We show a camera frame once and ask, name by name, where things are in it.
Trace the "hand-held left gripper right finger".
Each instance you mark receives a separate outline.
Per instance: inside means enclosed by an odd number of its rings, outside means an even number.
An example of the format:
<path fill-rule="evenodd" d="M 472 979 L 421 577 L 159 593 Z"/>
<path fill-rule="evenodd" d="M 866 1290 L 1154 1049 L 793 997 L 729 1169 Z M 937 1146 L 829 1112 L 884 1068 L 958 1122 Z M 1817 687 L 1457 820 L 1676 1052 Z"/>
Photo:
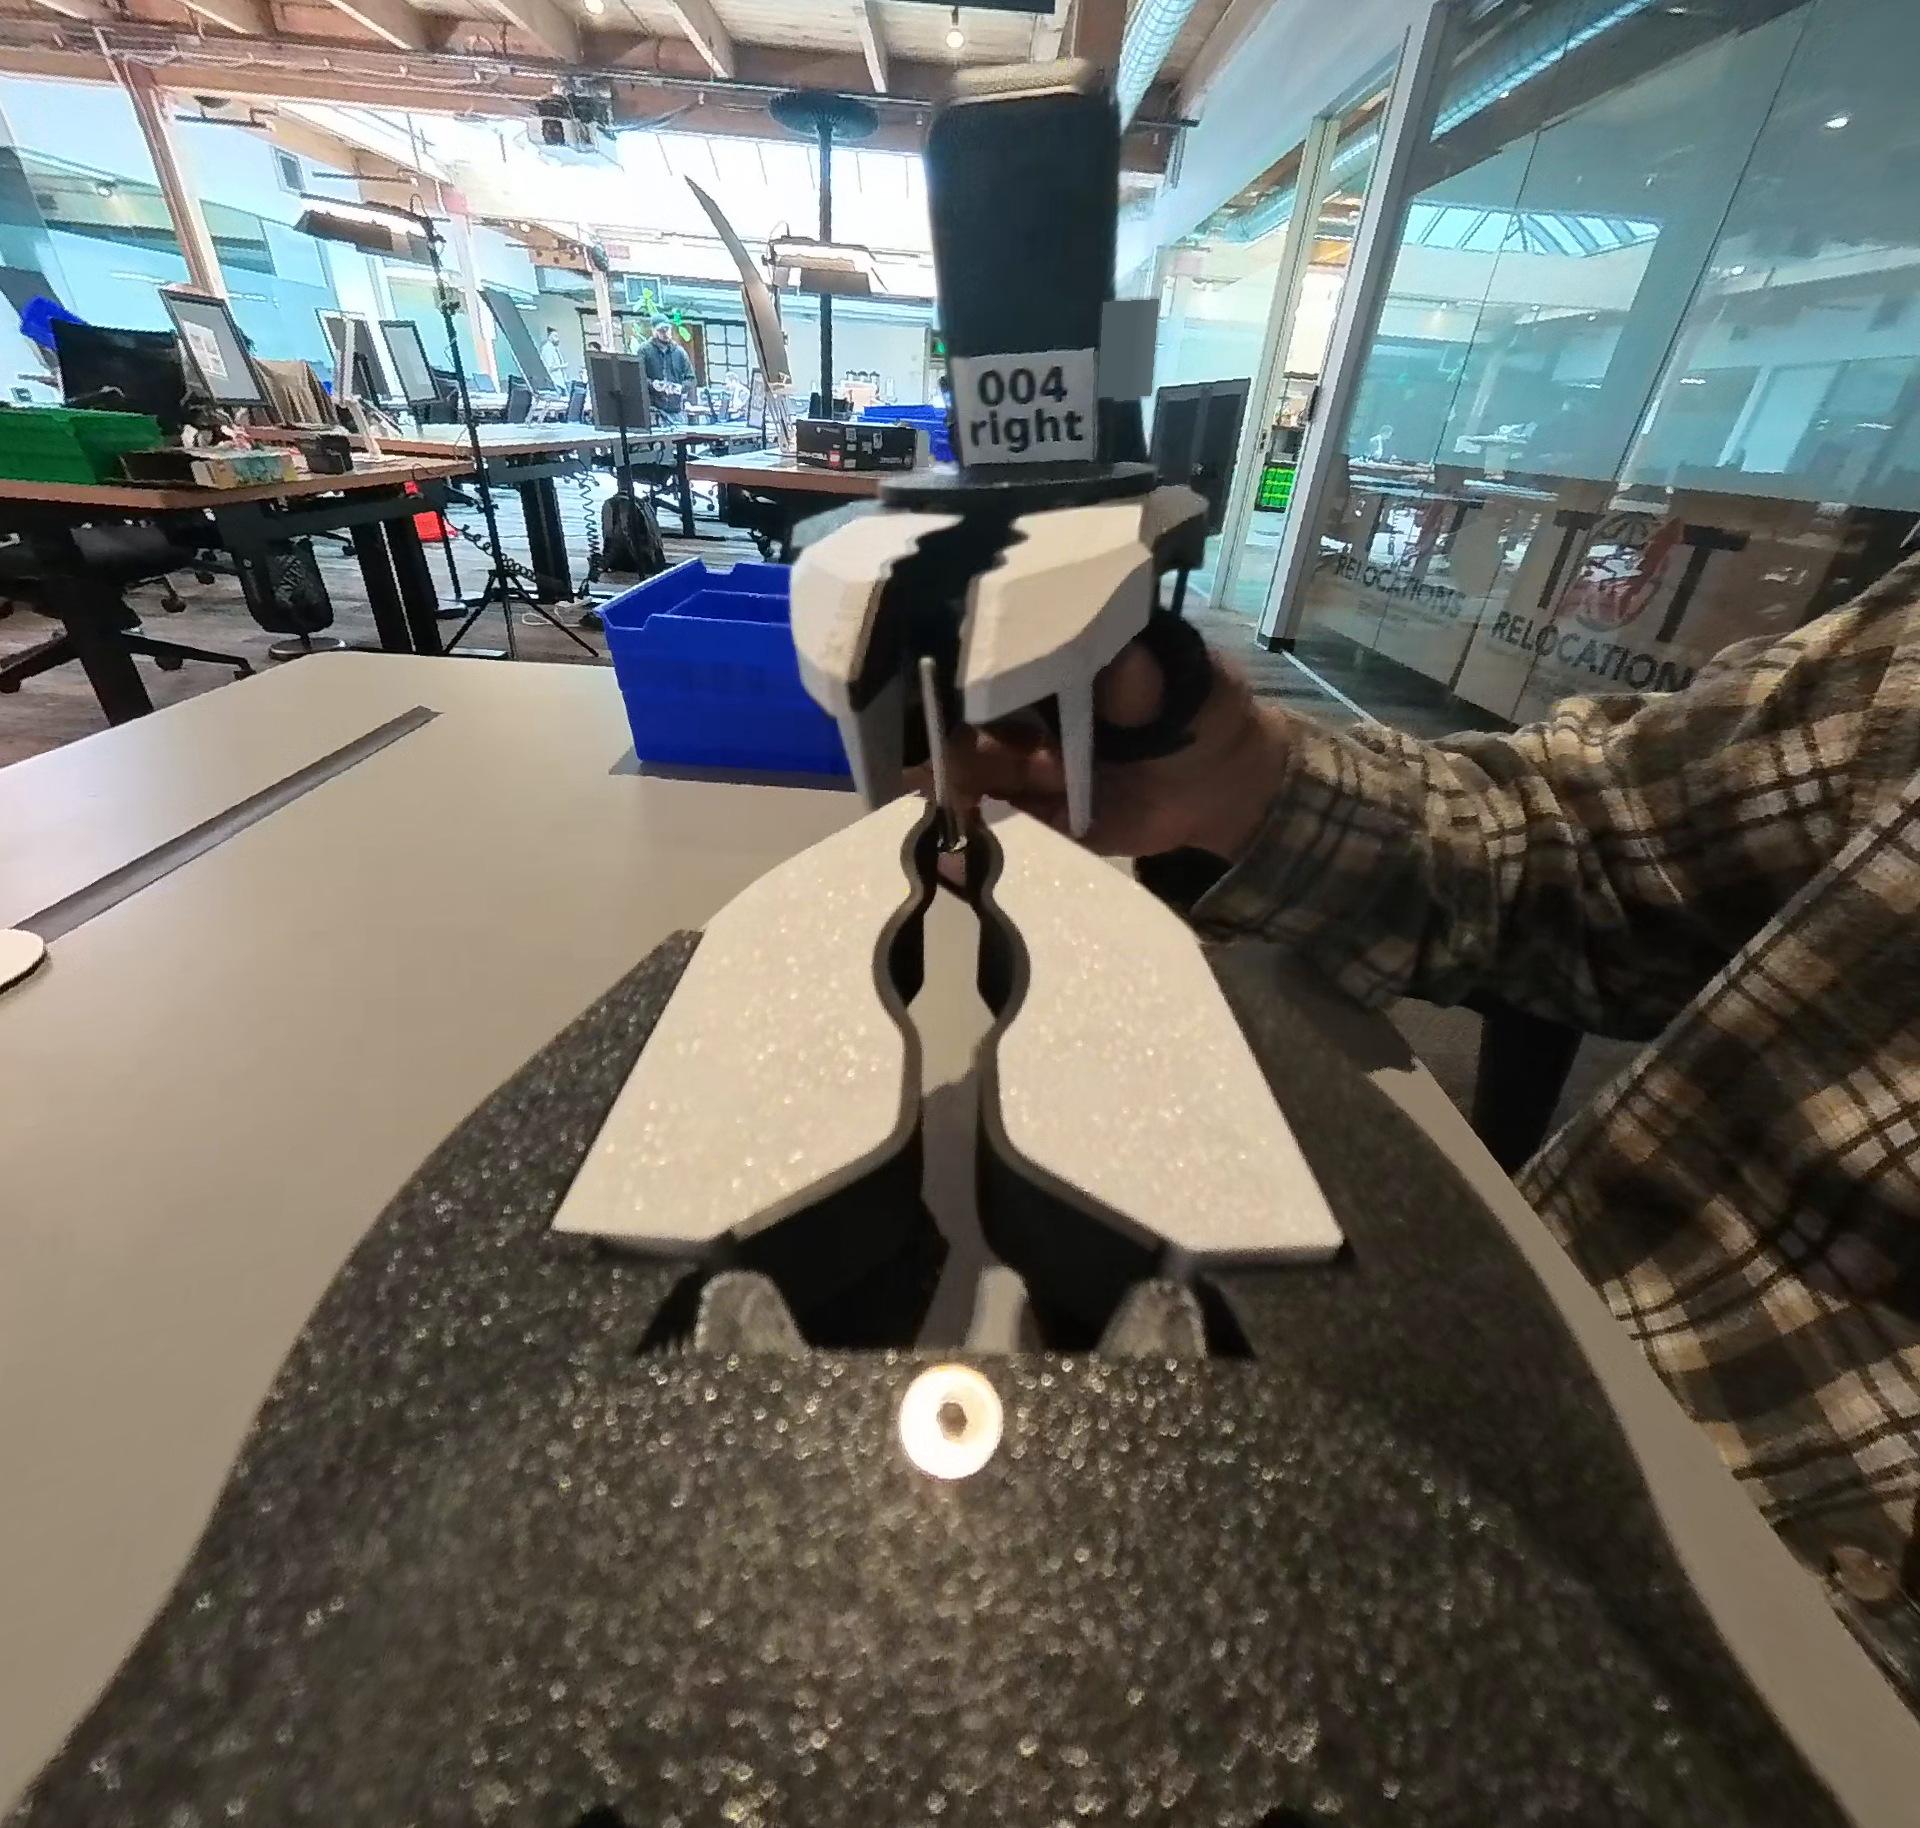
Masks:
<path fill-rule="evenodd" d="M 993 1188 L 1175 1266 L 1333 1261 L 1336 1217 L 1187 923 L 1036 822 L 986 823 L 972 868 Z"/>

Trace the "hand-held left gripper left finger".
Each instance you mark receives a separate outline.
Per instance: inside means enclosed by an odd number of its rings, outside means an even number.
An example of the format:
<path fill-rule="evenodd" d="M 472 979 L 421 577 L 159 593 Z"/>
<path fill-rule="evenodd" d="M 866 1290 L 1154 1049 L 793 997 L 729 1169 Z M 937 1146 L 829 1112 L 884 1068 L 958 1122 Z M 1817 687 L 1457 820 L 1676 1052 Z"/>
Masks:
<path fill-rule="evenodd" d="M 904 796 L 793 856 L 702 930 L 552 1228 L 626 1245 L 750 1244 L 912 1146 L 907 1011 L 926 805 Z"/>

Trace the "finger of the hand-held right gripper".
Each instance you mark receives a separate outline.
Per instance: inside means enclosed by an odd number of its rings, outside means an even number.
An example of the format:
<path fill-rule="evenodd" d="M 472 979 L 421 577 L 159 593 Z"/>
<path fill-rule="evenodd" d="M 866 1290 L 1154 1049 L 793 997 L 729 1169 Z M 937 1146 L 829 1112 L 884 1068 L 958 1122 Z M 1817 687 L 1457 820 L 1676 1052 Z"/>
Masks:
<path fill-rule="evenodd" d="M 806 692 L 842 740 L 867 811 L 893 805 L 927 762 L 916 658 L 933 656 L 946 730 L 979 533 L 955 515 L 847 508 L 819 517 L 791 570 L 791 633 Z"/>
<path fill-rule="evenodd" d="M 1196 491 L 1134 501 L 1038 511 L 1014 524 L 1009 544 L 969 591 L 960 640 L 960 721 L 984 730 L 1051 707 L 1065 773 L 1066 831 L 1095 820 L 1095 764 L 1163 760 L 1211 692 L 1211 655 L 1198 630 L 1158 600 L 1203 560 L 1209 505 Z M 1152 723 L 1123 730 L 1095 713 L 1097 675 L 1142 641 L 1162 675 Z"/>

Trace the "long metal bolt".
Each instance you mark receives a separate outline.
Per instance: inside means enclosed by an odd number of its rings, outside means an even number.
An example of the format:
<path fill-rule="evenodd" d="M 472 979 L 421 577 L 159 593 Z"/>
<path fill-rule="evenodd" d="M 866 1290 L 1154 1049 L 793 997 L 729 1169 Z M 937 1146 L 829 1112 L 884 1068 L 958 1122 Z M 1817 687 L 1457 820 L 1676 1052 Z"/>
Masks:
<path fill-rule="evenodd" d="M 949 765 L 946 694 L 933 656 L 916 658 L 916 690 L 927 748 L 931 801 L 938 822 L 963 825 Z"/>

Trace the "person's right forearm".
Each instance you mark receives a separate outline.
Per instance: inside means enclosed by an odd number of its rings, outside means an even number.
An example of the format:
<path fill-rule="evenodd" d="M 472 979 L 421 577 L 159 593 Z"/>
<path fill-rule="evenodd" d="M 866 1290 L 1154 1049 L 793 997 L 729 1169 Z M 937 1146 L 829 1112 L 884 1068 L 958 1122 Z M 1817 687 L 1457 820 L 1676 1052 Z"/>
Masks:
<path fill-rule="evenodd" d="M 1353 1002 L 1634 1045 L 1537 1217 L 1915 1706 L 1918 568 L 1677 692 L 1306 727 L 1196 903 Z"/>

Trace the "person's right hand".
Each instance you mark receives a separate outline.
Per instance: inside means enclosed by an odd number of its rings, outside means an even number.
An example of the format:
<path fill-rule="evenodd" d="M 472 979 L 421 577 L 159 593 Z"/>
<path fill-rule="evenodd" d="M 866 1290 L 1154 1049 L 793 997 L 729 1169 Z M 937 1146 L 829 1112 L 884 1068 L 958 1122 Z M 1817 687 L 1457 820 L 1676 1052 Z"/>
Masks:
<path fill-rule="evenodd" d="M 1200 852 L 1237 861 L 1282 793 L 1302 723 L 1250 692 L 1211 655 L 1211 688 L 1187 743 L 1147 762 L 1097 762 L 1090 820 L 1074 830 L 1065 754 L 1042 721 L 1019 717 L 946 738 L 946 785 L 960 805 L 998 801 L 1097 856 Z"/>

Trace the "blue plastic bin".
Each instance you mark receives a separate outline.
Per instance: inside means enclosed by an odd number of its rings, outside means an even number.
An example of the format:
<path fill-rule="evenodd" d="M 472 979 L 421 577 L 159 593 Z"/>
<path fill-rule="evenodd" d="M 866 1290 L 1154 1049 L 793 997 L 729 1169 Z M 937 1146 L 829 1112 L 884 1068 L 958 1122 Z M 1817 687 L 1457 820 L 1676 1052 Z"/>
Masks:
<path fill-rule="evenodd" d="M 791 575 L 690 560 L 600 606 L 640 765 L 850 785 L 838 730 L 798 675 Z"/>

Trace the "black cardboard box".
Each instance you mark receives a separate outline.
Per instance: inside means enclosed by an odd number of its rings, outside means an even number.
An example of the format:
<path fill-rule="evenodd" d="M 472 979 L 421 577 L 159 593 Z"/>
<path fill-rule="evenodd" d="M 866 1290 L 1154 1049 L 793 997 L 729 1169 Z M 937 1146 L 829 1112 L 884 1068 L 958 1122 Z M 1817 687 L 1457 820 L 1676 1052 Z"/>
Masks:
<path fill-rule="evenodd" d="M 795 464 L 830 473 L 899 476 L 930 465 L 930 441 L 916 425 L 869 420 L 797 420 Z"/>

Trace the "black monitor on pole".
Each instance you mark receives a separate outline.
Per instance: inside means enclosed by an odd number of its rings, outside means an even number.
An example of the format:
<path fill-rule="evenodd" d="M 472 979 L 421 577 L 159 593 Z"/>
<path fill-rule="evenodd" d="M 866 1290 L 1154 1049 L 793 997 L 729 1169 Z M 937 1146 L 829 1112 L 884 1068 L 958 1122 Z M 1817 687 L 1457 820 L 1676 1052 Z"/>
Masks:
<path fill-rule="evenodd" d="M 1149 431 L 1154 479 L 1162 486 L 1202 496 L 1211 537 L 1220 533 L 1228 518 L 1249 396 L 1245 376 L 1154 389 Z"/>

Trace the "black tripod light stand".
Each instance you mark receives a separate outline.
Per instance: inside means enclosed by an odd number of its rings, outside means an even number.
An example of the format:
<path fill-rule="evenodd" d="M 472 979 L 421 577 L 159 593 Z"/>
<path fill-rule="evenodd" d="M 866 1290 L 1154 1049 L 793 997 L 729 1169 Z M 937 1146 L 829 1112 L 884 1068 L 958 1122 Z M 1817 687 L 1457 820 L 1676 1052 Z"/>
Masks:
<path fill-rule="evenodd" d="M 448 282 L 442 260 L 446 239 L 436 229 L 434 219 L 419 206 L 414 211 L 397 211 L 392 206 L 346 206 L 339 202 L 313 202 L 299 212 L 297 229 L 317 241 L 357 249 L 363 256 L 398 256 L 414 244 L 419 244 L 419 252 L 427 258 L 427 267 L 434 283 L 434 305 L 446 329 L 450 352 L 453 406 L 459 411 L 455 431 L 463 437 L 466 453 L 464 480 L 477 497 L 493 565 L 490 577 L 482 587 L 482 599 L 469 606 L 464 627 L 448 643 L 448 655 L 459 656 L 472 627 L 488 606 L 496 604 L 507 643 L 504 649 L 506 661 L 519 658 L 519 615 L 529 612 L 541 625 L 558 633 L 564 641 L 570 641 L 589 661 L 600 663 L 602 649 L 586 641 L 582 633 L 564 621 L 545 603 L 539 600 L 538 591 L 529 587 L 529 584 L 534 581 L 532 575 L 520 577 L 509 566 L 493 497 L 493 471 L 488 467 L 477 434 L 464 359 L 459 349 L 453 314 L 455 307 L 463 305 L 463 289 Z"/>

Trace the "black desktop monitor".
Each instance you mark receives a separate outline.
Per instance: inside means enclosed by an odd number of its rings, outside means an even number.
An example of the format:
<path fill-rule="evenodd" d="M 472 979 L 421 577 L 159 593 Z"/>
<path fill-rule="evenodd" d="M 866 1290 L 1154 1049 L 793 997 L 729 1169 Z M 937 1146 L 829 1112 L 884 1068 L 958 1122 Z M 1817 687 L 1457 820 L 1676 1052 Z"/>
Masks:
<path fill-rule="evenodd" d="M 189 387 L 175 334 L 56 321 L 50 338 L 65 408 L 144 416 L 180 434 Z"/>

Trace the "green plastic bins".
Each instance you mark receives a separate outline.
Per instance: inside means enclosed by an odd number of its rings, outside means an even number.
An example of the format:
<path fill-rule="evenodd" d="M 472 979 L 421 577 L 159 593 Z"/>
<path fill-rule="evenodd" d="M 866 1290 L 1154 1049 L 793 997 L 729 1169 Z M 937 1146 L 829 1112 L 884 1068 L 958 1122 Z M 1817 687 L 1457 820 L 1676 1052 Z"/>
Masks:
<path fill-rule="evenodd" d="M 116 486 L 123 462 L 164 446 L 161 427 L 136 411 L 4 406 L 2 480 L 53 486 Z"/>

